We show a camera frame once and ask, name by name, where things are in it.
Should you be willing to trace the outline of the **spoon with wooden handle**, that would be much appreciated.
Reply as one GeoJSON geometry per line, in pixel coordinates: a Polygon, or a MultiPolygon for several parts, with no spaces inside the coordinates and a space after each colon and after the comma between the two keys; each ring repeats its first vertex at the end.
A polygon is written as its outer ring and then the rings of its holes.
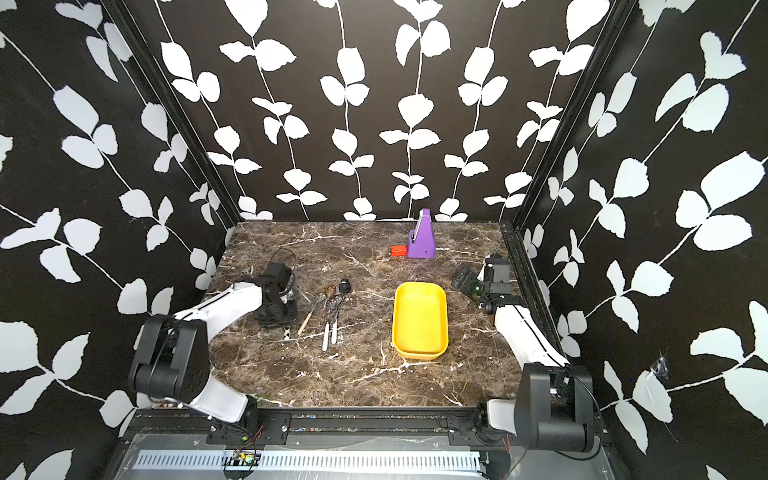
{"type": "Polygon", "coordinates": [[[296,335],[298,337],[302,336],[302,334],[305,331],[305,329],[306,329],[310,319],[312,318],[313,314],[315,313],[315,311],[319,307],[321,307],[325,303],[326,300],[327,300],[327,295],[326,294],[321,294],[321,295],[319,295],[319,296],[317,296],[315,298],[315,300],[311,304],[311,307],[309,309],[308,314],[306,315],[305,319],[302,321],[302,323],[301,323],[301,325],[300,325],[300,327],[299,327],[299,329],[298,329],[298,331],[296,333],[296,335]]]}

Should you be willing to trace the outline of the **white handled spoon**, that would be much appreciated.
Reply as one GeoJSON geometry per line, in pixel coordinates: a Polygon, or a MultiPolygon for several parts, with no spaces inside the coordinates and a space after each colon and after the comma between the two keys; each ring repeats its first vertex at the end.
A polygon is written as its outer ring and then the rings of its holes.
{"type": "Polygon", "coordinates": [[[324,334],[323,334],[323,340],[322,340],[322,351],[326,352],[328,350],[329,342],[330,342],[330,329],[331,329],[331,323],[333,320],[333,306],[334,301],[332,299],[328,300],[326,302],[326,305],[324,307],[324,334]]]}
{"type": "Polygon", "coordinates": [[[345,297],[343,295],[339,295],[335,299],[334,306],[332,308],[332,318],[331,318],[331,336],[330,336],[330,343],[332,345],[336,345],[338,342],[338,323],[339,323],[339,316],[340,316],[340,309],[343,305],[343,302],[345,300],[345,297]]]}

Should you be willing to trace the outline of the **yellow plastic storage box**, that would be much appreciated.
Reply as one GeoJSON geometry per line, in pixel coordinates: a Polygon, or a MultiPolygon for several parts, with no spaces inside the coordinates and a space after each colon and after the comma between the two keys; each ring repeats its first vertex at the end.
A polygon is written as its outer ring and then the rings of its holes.
{"type": "Polygon", "coordinates": [[[395,292],[392,345],[411,360],[433,361],[448,348],[447,297],[427,282],[404,282],[395,292]]]}

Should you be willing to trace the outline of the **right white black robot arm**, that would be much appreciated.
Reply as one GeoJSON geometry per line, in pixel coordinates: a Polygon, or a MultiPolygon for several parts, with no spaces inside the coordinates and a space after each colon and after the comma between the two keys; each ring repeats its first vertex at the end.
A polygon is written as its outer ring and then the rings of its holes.
{"type": "Polygon", "coordinates": [[[513,293],[511,262],[494,254],[480,273],[458,267],[453,289],[491,315],[521,368],[513,399],[490,399],[483,423],[531,450],[587,453],[596,443],[595,399],[588,370],[572,366],[535,323],[522,297],[513,293]]]}

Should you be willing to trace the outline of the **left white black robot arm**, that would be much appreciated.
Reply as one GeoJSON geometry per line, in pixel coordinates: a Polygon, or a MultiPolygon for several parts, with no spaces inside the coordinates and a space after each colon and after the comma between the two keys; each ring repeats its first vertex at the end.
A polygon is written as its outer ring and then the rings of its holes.
{"type": "Polygon", "coordinates": [[[174,401],[242,429],[260,427],[256,401],[212,374],[209,344],[252,314],[262,327],[290,325],[298,316],[295,274],[284,263],[234,282],[202,303],[173,315],[152,315],[142,327],[129,369],[129,386],[174,401]]]}

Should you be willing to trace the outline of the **black round spoon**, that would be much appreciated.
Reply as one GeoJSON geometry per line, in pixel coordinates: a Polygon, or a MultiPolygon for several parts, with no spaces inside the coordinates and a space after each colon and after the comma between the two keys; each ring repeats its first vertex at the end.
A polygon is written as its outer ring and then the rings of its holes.
{"type": "Polygon", "coordinates": [[[337,286],[337,293],[341,296],[346,296],[352,291],[351,283],[348,279],[342,279],[337,286]]]}

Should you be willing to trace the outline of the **purple plastic stand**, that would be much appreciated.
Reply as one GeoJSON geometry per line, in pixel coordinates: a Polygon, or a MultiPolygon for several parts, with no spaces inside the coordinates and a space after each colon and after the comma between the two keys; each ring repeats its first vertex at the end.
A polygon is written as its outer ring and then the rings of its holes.
{"type": "Polygon", "coordinates": [[[421,209],[416,226],[409,233],[407,257],[431,259],[436,255],[436,242],[432,230],[432,216],[428,208],[421,209]]]}

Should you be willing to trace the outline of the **red small block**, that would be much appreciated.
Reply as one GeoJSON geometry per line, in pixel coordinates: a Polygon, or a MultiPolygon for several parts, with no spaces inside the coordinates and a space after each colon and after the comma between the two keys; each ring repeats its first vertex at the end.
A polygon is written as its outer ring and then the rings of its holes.
{"type": "Polygon", "coordinates": [[[408,255],[407,245],[393,245],[390,247],[390,255],[392,257],[405,257],[408,255]]]}

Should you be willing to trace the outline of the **small green circuit board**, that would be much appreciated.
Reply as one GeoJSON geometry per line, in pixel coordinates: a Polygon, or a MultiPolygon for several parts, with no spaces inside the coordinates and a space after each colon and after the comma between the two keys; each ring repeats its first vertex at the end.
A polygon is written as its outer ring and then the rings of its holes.
{"type": "Polygon", "coordinates": [[[225,470],[251,471],[258,466],[261,454],[256,450],[232,450],[223,460],[225,470]]]}

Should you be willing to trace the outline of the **white perforated strip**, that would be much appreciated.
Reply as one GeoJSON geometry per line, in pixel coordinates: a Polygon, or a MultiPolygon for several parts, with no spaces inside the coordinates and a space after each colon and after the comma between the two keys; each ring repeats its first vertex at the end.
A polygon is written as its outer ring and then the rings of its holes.
{"type": "MultiPolygon", "coordinates": [[[[223,460],[232,450],[141,450],[129,462],[131,470],[225,472],[223,460]]],[[[472,451],[258,451],[251,471],[319,471],[348,473],[481,474],[480,455],[472,451]]]]}

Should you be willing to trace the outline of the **black front mounting rail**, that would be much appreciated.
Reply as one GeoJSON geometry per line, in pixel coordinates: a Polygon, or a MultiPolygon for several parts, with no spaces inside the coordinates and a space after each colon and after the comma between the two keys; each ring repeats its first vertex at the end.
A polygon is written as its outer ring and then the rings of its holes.
{"type": "Polygon", "coordinates": [[[491,428],[478,407],[260,408],[251,427],[232,426],[191,409],[141,409],[124,439],[138,434],[200,435],[210,444],[228,447],[284,446],[291,436],[321,435],[436,435],[447,438],[452,446],[474,450],[533,446],[512,433],[491,428]]]}

